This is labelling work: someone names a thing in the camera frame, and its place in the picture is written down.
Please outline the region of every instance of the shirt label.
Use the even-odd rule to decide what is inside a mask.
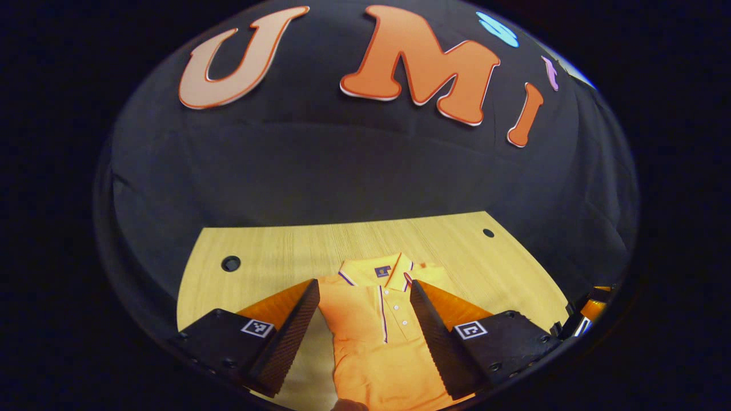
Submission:
[[[388,271],[391,269],[390,265],[386,265],[385,267],[378,267],[376,268],[376,277],[388,277]]]

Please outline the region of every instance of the black fabric backdrop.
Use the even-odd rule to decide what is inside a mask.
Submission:
[[[186,42],[140,84],[115,123],[116,216],[132,253],[167,294],[177,298],[203,227],[481,210],[528,249],[569,300],[617,282],[639,217],[621,125],[598,92],[556,61],[559,90],[552,90],[541,59],[550,55],[510,22],[518,48],[488,33],[474,5],[385,2],[422,15],[445,50],[473,39],[500,57],[478,127],[437,113],[436,97],[416,106],[403,64],[395,79],[404,89],[392,102],[338,90],[374,32],[363,1],[307,3],[310,11],[288,25],[262,84],[241,99],[207,110],[178,101],[183,69],[201,42],[240,29],[212,61],[211,78],[223,78],[241,61],[254,33],[249,24],[298,4],[267,1]],[[526,82],[544,102],[529,143],[516,148],[505,135],[523,107]]]
[[[231,393],[157,347],[99,264],[91,185],[104,136],[145,76],[240,12],[223,1],[2,6],[7,267],[4,409],[229,409]],[[614,332],[574,365],[494,409],[719,409],[728,404],[714,260],[727,232],[717,112],[727,11],[713,2],[488,8],[568,56],[627,130],[643,208],[635,278]],[[608,64],[604,56],[612,56]]]

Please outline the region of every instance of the polo shirt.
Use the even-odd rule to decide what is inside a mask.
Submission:
[[[317,279],[338,398],[378,411],[439,410],[474,396],[447,393],[409,301],[413,279],[454,293],[443,267],[401,253],[345,260],[336,275]]]

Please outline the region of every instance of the letter m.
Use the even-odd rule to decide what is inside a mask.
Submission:
[[[369,6],[376,29],[363,62],[355,74],[340,81],[349,96],[390,101],[401,94],[393,78],[399,59],[404,60],[412,100],[424,105],[450,79],[452,89],[436,103],[448,118],[479,126],[484,115],[490,76],[500,59],[485,46],[468,40],[443,52],[429,23],[420,15],[389,6]]]

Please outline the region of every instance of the black cloth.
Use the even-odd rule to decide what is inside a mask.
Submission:
[[[485,210],[543,265],[569,299],[618,279],[639,215],[634,164],[599,93],[570,77],[520,27],[513,48],[485,30],[476,7],[411,1],[442,50],[465,40],[501,59],[470,127],[436,109],[447,83],[419,107],[403,86],[391,102],[348,97],[374,32],[367,3],[311,1],[281,38],[264,80],[221,107],[192,110],[178,99],[190,52],[231,28],[210,77],[239,65],[249,25],[299,6],[269,1],[213,27],[165,59],[140,85],[113,128],[113,194],[126,243],[151,278],[176,298],[203,227],[311,225]],[[558,71],[559,90],[541,57]],[[506,141],[525,102],[525,83],[544,97],[525,148]]]

